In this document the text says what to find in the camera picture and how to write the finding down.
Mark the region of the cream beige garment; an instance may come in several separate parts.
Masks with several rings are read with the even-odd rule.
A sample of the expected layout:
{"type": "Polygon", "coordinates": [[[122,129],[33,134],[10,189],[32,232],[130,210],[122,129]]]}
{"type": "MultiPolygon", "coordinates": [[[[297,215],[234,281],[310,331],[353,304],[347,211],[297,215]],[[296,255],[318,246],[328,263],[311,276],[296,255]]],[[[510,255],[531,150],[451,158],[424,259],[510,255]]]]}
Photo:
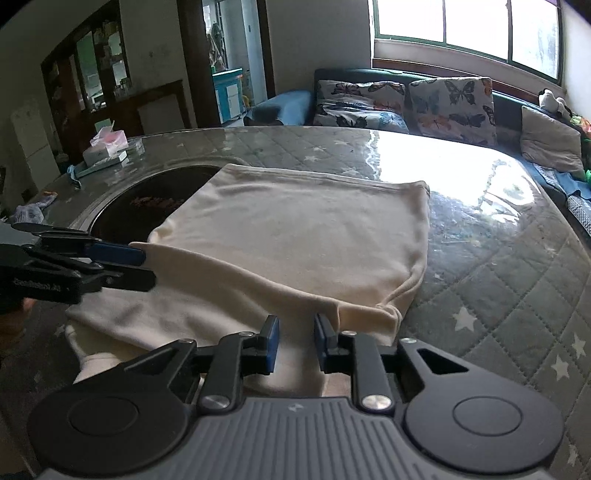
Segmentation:
{"type": "Polygon", "coordinates": [[[214,345],[274,315],[276,368],[249,388],[348,395],[346,376],[318,367],[315,315],[393,343],[426,272],[429,199],[422,181],[224,166],[141,243],[152,290],[105,289],[68,309],[79,378],[177,339],[214,345]]]}

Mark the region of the crumpled blue cloth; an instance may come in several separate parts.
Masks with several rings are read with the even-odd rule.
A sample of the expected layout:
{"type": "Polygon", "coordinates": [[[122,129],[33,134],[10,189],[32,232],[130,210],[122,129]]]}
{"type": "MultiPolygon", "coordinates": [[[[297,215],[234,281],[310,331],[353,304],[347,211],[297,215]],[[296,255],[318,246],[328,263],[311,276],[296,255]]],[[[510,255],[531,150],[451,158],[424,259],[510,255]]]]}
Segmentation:
{"type": "Polygon", "coordinates": [[[41,198],[27,205],[19,205],[10,216],[11,224],[32,223],[43,224],[45,217],[43,211],[50,206],[58,197],[57,192],[44,191],[41,198]]]}

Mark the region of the round black induction cooktop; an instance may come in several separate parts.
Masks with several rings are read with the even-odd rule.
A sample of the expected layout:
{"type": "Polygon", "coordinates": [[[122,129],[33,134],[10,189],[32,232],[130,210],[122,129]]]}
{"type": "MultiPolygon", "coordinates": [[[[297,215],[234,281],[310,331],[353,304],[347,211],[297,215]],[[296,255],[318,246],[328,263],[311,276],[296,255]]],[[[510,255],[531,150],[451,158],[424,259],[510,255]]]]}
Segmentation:
{"type": "Polygon", "coordinates": [[[146,242],[155,228],[220,169],[191,165],[145,178],[111,200],[93,220],[89,233],[118,244],[146,242]]]}

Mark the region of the pink tissue pack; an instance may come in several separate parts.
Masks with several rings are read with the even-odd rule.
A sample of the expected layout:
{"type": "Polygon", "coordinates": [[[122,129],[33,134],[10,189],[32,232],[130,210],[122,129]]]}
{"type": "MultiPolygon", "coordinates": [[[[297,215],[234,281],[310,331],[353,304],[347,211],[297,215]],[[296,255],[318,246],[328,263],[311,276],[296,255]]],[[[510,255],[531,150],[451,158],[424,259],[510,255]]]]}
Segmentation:
{"type": "Polygon", "coordinates": [[[115,130],[114,124],[103,126],[90,140],[90,146],[83,152],[84,163],[93,167],[110,160],[123,161],[130,155],[144,152],[141,138],[128,138],[123,130],[115,130]]]}

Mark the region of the white refrigerator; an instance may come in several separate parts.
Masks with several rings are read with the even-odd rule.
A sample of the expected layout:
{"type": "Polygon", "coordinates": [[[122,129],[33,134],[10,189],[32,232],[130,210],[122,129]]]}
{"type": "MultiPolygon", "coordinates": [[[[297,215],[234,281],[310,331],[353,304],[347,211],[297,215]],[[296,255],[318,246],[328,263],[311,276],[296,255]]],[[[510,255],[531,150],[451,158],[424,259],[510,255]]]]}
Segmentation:
{"type": "Polygon", "coordinates": [[[11,113],[11,122],[34,184],[38,190],[44,190],[60,173],[37,102],[26,100],[11,113]]]}

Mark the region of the dark wooden shelf cabinet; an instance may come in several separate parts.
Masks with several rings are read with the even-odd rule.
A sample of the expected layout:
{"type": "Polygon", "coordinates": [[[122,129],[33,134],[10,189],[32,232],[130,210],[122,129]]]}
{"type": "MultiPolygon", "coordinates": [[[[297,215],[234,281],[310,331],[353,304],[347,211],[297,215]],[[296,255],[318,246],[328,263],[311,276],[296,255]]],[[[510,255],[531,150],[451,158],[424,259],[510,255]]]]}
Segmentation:
{"type": "Polygon", "coordinates": [[[61,148],[77,158],[131,85],[119,3],[109,1],[84,20],[41,70],[61,148]]]}

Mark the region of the light blue cabinet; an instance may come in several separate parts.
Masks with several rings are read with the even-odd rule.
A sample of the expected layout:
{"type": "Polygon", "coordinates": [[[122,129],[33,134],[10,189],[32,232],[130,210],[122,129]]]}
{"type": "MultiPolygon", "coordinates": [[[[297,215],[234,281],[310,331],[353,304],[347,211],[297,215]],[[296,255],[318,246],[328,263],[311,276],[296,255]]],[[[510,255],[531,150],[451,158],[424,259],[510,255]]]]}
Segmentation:
{"type": "Polygon", "coordinates": [[[212,74],[221,124],[235,120],[245,112],[242,98],[242,76],[242,68],[212,74]]]}

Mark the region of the lying butterfly print pillow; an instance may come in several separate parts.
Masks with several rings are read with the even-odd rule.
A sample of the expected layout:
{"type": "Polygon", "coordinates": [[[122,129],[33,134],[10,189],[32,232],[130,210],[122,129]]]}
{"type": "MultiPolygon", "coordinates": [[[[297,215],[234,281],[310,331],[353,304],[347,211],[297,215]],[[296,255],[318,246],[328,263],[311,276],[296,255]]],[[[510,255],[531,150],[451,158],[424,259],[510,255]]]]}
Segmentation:
{"type": "Polygon", "coordinates": [[[394,81],[319,80],[312,124],[408,134],[405,100],[405,86],[394,81]]]}

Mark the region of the upright butterfly print pillow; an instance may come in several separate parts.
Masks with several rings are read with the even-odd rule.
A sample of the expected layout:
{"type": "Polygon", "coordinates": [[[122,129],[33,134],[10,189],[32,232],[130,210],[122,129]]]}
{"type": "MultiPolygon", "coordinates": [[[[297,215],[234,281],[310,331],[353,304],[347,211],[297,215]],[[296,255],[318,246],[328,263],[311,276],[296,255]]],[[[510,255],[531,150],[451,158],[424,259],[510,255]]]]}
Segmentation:
{"type": "Polygon", "coordinates": [[[423,136],[497,145],[493,82],[489,77],[437,77],[411,82],[413,116],[423,136]]]}

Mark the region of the grey striped blanket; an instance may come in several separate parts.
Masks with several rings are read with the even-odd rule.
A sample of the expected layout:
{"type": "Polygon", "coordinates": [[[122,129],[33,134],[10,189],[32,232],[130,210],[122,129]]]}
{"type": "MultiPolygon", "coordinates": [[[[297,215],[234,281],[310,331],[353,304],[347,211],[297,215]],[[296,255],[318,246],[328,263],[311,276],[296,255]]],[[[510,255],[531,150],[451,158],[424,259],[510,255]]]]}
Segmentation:
{"type": "Polygon", "coordinates": [[[591,235],[591,206],[590,201],[578,195],[571,195],[567,198],[567,208],[572,216],[578,221],[583,230],[591,235]]]}

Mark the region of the plain grey cushion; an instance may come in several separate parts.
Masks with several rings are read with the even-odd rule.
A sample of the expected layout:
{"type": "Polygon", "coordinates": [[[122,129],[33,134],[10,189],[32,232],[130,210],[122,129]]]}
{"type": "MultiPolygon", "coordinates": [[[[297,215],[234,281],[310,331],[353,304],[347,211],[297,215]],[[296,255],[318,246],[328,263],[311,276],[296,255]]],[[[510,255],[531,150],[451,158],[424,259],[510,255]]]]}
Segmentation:
{"type": "Polygon", "coordinates": [[[520,148],[522,156],[537,165],[583,179],[580,133],[544,113],[523,106],[520,148]]]}

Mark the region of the blue sectional sofa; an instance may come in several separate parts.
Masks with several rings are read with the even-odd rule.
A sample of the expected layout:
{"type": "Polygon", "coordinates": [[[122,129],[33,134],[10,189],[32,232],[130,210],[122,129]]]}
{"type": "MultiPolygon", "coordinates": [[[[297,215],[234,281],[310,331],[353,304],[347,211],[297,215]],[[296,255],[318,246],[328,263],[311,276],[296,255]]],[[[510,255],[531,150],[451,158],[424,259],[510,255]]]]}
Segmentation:
{"type": "Polygon", "coordinates": [[[496,148],[519,160],[568,220],[590,229],[590,135],[550,90],[532,104],[488,77],[342,68],[318,69],[314,85],[252,107],[245,125],[390,130],[496,148]]]}

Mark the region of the black white plush toy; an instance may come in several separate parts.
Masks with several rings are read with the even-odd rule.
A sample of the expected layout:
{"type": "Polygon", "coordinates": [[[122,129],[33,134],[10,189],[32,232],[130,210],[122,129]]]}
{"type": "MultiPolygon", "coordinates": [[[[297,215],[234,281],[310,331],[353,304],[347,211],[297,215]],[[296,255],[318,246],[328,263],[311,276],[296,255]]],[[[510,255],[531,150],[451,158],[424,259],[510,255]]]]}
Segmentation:
{"type": "Polygon", "coordinates": [[[562,97],[556,97],[550,89],[544,89],[538,94],[539,107],[548,113],[569,121],[572,110],[566,105],[562,97]]]}

